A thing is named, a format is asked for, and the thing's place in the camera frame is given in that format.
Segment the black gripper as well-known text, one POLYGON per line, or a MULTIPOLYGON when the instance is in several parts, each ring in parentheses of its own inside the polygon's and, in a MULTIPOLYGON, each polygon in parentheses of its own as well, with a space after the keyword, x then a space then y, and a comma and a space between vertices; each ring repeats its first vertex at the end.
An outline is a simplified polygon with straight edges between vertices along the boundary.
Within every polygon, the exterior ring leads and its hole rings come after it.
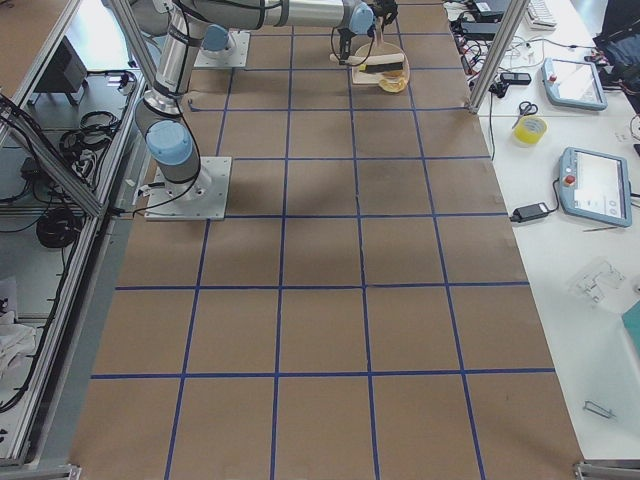
POLYGON ((395 0, 373 0, 372 10, 382 26, 392 24, 398 15, 398 4, 395 0))
POLYGON ((339 28, 339 52, 337 57, 339 60, 348 60, 351 56, 351 42, 353 32, 348 28, 339 28))

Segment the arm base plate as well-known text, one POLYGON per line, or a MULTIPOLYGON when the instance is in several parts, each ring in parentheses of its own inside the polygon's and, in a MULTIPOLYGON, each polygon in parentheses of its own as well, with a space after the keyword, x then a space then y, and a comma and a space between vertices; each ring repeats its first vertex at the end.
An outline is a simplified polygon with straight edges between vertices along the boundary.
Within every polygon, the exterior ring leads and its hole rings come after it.
POLYGON ((149 221, 223 220, 231 169, 231 157, 202 157, 199 177, 190 187, 167 182, 157 167, 154 181, 163 186, 150 191, 144 217, 149 221))
POLYGON ((200 52, 195 61, 197 69, 228 69, 239 68, 246 65, 250 33, 248 31, 230 31, 226 36, 224 47, 218 49, 221 40, 214 39, 213 34, 208 34, 202 43, 200 52))

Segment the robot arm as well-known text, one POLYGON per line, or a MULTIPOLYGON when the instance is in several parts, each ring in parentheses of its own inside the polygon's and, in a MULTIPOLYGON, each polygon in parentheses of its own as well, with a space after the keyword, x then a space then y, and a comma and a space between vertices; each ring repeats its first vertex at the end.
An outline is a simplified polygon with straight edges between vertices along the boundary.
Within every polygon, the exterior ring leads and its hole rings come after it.
POLYGON ((377 24, 388 25, 398 14, 394 1, 195 1, 193 7, 194 17, 208 24, 207 50, 223 49, 231 29, 305 26, 336 31, 341 59, 351 54, 354 37, 372 36, 377 24))
POLYGON ((136 107, 136 124, 169 197, 206 189, 198 147, 180 109, 201 50, 213 57, 235 51, 232 30, 331 27, 349 42, 374 23, 373 8, 363 1, 175 1, 159 67, 136 107))

